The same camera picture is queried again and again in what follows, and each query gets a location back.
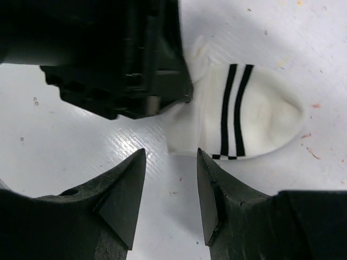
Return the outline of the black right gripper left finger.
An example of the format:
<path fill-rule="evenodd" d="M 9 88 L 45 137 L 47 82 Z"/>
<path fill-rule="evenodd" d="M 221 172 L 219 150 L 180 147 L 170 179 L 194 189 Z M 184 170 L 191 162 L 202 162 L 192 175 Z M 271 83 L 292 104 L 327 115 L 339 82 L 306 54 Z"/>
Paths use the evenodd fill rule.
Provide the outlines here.
<path fill-rule="evenodd" d="M 125 259 L 132 249 L 146 171 L 139 149 L 56 196 L 1 189 L 1 259 Z"/>

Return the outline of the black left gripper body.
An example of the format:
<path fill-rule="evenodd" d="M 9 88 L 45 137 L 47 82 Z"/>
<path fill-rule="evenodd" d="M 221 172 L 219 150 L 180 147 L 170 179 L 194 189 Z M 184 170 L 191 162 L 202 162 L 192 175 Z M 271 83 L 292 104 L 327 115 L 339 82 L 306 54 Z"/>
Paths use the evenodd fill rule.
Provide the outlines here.
<path fill-rule="evenodd" d="M 149 1 L 1 1 L 1 62 L 37 65 L 60 98 L 107 119 L 149 116 Z"/>

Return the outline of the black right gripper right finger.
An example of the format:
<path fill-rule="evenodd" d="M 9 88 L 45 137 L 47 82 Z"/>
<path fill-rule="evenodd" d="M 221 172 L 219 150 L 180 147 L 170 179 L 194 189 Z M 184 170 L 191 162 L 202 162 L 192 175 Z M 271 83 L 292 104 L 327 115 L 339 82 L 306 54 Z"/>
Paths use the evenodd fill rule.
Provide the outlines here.
<path fill-rule="evenodd" d="M 346 192 L 266 195 L 197 151 L 204 242 L 212 259 L 346 259 Z"/>

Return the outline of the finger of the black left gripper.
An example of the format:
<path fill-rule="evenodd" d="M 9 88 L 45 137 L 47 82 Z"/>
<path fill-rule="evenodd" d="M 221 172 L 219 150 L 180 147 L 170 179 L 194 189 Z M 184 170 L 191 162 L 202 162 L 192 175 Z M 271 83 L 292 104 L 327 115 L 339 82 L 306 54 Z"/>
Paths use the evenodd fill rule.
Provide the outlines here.
<path fill-rule="evenodd" d="M 126 1 L 125 90 L 119 114 L 158 115 L 192 100 L 178 1 Z"/>

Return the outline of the white sock with black stripes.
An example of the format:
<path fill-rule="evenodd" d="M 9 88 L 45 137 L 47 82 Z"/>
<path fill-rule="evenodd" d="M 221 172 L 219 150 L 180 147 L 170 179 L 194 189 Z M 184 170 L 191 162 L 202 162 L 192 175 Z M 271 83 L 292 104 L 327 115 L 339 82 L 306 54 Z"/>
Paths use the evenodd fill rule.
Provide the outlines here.
<path fill-rule="evenodd" d="M 290 85 L 252 64 L 211 64 L 199 37 L 185 51 L 192 100 L 164 114 L 168 151 L 204 150 L 215 160 L 258 157 L 289 143 L 301 130 L 307 108 Z"/>

